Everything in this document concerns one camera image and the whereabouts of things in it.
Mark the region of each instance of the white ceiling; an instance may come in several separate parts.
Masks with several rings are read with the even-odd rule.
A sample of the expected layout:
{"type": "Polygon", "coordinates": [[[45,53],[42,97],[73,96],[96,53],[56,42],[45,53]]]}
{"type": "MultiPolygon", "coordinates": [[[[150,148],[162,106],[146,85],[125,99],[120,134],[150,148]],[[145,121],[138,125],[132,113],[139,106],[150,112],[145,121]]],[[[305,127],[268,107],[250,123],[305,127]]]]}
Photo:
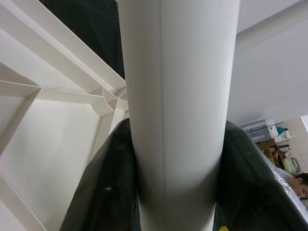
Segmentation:
{"type": "MultiPolygon", "coordinates": [[[[260,22],[294,2],[242,0],[239,30],[260,22]]],[[[250,49],[244,46],[244,52],[239,49],[243,42],[249,44],[260,33],[270,34],[275,29],[260,29],[259,34],[254,35],[255,31],[249,29],[245,31],[248,41],[237,41],[228,120],[242,125],[267,118],[281,122],[308,114],[308,19],[302,17],[292,23],[292,26],[284,27],[276,34],[262,35],[266,39],[250,49]]],[[[279,22],[263,27],[277,25],[279,22]]]]}

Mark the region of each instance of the black hair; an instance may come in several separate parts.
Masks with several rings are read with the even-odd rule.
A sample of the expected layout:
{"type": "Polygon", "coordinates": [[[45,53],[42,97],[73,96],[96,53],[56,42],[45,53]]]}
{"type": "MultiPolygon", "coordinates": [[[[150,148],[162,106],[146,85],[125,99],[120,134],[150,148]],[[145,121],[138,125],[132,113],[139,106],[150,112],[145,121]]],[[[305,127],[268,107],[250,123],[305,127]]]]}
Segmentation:
{"type": "Polygon", "coordinates": [[[302,184],[305,184],[308,186],[308,173],[301,173],[295,176],[295,178],[301,178],[303,179],[302,184]]]}

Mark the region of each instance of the white cylindrical pipe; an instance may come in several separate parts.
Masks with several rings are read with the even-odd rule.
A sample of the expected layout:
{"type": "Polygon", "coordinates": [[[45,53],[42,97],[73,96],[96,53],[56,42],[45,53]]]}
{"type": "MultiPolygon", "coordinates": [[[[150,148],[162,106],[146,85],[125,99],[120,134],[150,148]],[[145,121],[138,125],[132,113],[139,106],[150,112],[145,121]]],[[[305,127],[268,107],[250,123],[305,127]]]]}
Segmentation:
{"type": "Polygon", "coordinates": [[[239,0],[121,0],[143,231],[212,229],[239,0]]]}

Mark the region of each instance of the yellow object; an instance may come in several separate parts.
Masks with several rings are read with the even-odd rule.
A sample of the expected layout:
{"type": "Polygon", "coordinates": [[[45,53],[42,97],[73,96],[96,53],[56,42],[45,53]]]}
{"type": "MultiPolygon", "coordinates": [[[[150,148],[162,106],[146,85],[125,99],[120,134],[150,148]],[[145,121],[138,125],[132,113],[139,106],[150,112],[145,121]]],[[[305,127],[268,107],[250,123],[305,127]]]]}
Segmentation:
{"type": "Polygon", "coordinates": [[[228,230],[228,228],[226,226],[223,226],[223,227],[220,228],[219,231],[229,231],[229,230],[228,230]]]}

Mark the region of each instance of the person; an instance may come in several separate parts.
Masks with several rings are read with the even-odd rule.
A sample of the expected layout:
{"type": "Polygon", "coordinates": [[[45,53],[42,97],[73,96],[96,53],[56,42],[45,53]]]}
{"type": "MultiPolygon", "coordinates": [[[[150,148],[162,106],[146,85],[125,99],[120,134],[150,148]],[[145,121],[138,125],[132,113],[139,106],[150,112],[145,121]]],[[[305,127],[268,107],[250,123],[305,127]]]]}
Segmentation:
{"type": "Polygon", "coordinates": [[[292,176],[291,173],[277,168],[278,174],[286,180],[296,195],[300,198],[308,197],[308,173],[292,176]]]}

